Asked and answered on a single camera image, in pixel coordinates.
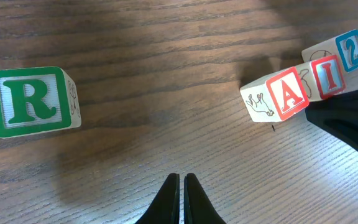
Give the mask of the blue number 2 block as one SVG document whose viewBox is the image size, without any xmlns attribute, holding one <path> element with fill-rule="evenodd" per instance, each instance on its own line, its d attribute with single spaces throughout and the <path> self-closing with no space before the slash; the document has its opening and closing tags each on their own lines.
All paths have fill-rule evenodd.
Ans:
<svg viewBox="0 0 358 224">
<path fill-rule="evenodd" d="M 337 55 L 345 73 L 358 69 L 358 30 L 350 30 L 301 51 L 305 62 L 329 55 Z"/>
</svg>

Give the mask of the red letter A block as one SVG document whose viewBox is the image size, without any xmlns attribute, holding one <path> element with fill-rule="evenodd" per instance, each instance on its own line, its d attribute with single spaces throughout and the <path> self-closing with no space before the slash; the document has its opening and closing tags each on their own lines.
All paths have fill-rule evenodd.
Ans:
<svg viewBox="0 0 358 224">
<path fill-rule="evenodd" d="M 310 103 L 295 67 L 252 81 L 240 93 L 254 122 L 285 121 Z"/>
</svg>

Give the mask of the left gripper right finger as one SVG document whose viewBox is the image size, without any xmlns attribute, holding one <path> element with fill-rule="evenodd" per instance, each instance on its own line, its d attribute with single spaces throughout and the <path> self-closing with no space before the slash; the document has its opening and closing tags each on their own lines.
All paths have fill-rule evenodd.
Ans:
<svg viewBox="0 0 358 224">
<path fill-rule="evenodd" d="M 226 224 L 219 216 L 193 173 L 184 179 L 185 224 Z"/>
</svg>

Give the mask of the red letter I block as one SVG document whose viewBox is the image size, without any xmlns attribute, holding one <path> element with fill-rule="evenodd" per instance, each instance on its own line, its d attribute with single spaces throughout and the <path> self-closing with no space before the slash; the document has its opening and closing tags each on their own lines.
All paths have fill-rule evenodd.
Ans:
<svg viewBox="0 0 358 224">
<path fill-rule="evenodd" d="M 336 55 L 305 62 L 295 68 L 310 102 L 326 100 L 346 89 Z"/>
</svg>

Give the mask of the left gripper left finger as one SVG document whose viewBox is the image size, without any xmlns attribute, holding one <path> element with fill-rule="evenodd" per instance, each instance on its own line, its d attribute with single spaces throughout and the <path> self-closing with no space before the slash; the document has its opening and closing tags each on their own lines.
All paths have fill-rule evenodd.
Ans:
<svg viewBox="0 0 358 224">
<path fill-rule="evenodd" d="M 135 224 L 179 224 L 180 176 L 171 173 Z"/>
</svg>

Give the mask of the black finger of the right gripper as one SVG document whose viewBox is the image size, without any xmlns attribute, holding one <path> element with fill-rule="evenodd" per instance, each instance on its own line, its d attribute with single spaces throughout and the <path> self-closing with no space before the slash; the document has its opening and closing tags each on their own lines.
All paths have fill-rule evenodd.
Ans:
<svg viewBox="0 0 358 224">
<path fill-rule="evenodd" d="M 358 151 L 358 90 L 310 103 L 309 122 Z"/>
</svg>

